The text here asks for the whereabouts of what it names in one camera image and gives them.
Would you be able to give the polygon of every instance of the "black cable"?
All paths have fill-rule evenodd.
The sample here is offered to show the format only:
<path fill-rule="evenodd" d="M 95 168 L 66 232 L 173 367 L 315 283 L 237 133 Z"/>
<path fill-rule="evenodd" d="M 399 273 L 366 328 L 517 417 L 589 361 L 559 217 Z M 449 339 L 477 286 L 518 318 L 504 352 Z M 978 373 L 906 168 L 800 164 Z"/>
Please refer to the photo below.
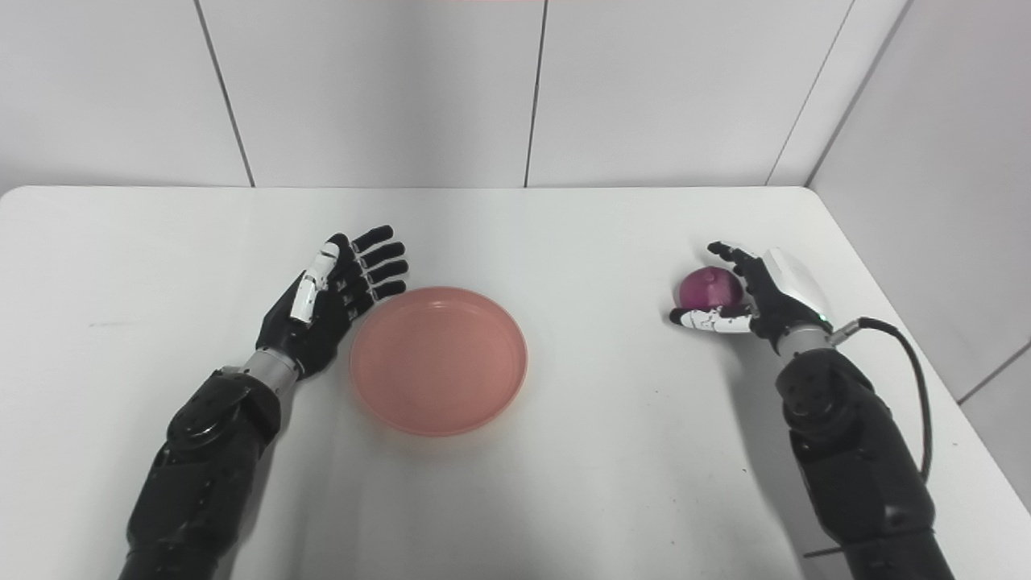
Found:
<path fill-rule="evenodd" d="M 917 376 L 917 394 L 920 397 L 920 413 L 924 425 L 924 458 L 920 463 L 920 477 L 926 483 L 928 476 L 931 474 L 931 400 L 927 395 L 927 381 L 924 379 L 924 369 L 920 366 L 920 360 L 917 359 L 917 351 L 912 349 L 912 345 L 909 344 L 909 341 L 902 336 L 902 333 L 898 329 L 883 320 L 863 317 L 858 322 L 860 329 L 880 331 L 895 337 L 902 345 L 902 348 L 905 349 L 905 354 L 909 357 L 910 365 L 912 365 L 912 373 Z"/>

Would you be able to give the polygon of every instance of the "black arm casing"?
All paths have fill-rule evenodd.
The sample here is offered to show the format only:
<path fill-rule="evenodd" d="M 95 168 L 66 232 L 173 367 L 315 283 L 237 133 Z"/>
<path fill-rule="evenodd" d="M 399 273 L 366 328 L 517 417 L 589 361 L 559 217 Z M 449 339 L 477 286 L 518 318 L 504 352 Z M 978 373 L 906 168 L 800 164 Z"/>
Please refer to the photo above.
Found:
<path fill-rule="evenodd" d="M 843 355 L 796 356 L 776 388 L 791 446 L 824 530 L 857 579 L 951 580 L 934 503 L 891 411 Z"/>
<path fill-rule="evenodd" d="M 263 383 L 214 372 L 168 425 L 129 520 L 120 579 L 210 578 L 236 542 L 279 420 L 279 401 Z"/>

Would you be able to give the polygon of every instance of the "black fingertip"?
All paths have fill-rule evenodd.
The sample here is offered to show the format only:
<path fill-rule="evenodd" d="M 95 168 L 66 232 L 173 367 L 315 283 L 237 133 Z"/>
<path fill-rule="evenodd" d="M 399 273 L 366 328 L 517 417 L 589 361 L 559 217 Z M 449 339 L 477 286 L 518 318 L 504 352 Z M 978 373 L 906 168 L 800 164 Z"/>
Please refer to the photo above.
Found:
<path fill-rule="evenodd" d="M 713 241 L 708 244 L 708 250 L 723 258 L 724 261 L 732 262 L 734 261 L 733 254 L 731 252 L 730 245 L 727 245 L 723 241 Z"/>
<path fill-rule="evenodd" d="M 408 262 L 404 260 L 396 260 L 369 271 L 367 275 L 373 283 L 378 283 L 388 277 L 401 275 L 406 271 L 408 271 Z"/>
<path fill-rule="evenodd" d="M 688 314 L 690 310 L 691 309 L 673 309 L 669 313 L 669 321 L 678 327 L 684 327 L 684 325 L 680 323 L 680 319 L 684 318 L 684 315 Z"/>
<path fill-rule="evenodd" d="M 394 228 L 390 226 L 379 226 L 358 236 L 354 241 L 354 247 L 356 251 L 362 252 L 376 243 L 387 241 L 391 237 L 394 237 Z"/>
<path fill-rule="evenodd" d="M 384 299 L 404 294 L 407 287 L 403 279 L 388 281 L 372 288 L 372 298 L 376 301 L 383 301 Z"/>

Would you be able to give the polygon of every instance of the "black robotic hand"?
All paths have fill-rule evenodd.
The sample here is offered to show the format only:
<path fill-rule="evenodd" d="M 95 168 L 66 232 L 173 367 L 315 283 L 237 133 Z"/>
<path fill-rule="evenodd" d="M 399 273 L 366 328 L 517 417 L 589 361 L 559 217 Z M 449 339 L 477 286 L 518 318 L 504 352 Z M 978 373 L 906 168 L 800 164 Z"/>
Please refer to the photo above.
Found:
<path fill-rule="evenodd" d="M 301 379 L 325 371 L 355 319 L 376 302 L 404 293 L 404 281 L 387 281 L 408 271 L 408 263 L 398 259 L 404 244 L 385 243 L 393 235 L 393 228 L 380 226 L 354 241 L 342 233 L 330 237 L 265 315 L 256 347 L 293 360 Z"/>
<path fill-rule="evenodd" d="M 811 297 L 797 287 L 798 269 L 779 250 L 768 251 L 765 260 L 722 241 L 709 243 L 708 250 L 733 264 L 734 273 L 744 278 L 752 311 L 749 327 L 757 337 L 768 340 L 774 350 L 777 339 L 800 325 L 831 332 L 827 319 L 813 309 Z"/>

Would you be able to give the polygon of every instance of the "cable connector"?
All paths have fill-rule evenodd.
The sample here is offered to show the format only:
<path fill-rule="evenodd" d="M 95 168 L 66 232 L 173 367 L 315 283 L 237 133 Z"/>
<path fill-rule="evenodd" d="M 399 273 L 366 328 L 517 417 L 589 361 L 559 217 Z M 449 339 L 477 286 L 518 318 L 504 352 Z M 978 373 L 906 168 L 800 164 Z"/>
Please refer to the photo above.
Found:
<path fill-rule="evenodd" d="M 856 333 L 859 333 L 862 330 L 863 325 L 857 318 L 856 320 L 853 320 L 852 322 L 838 329 L 834 333 L 831 333 L 831 336 L 827 338 L 827 342 L 830 343 L 832 347 L 836 347 L 851 339 Z"/>

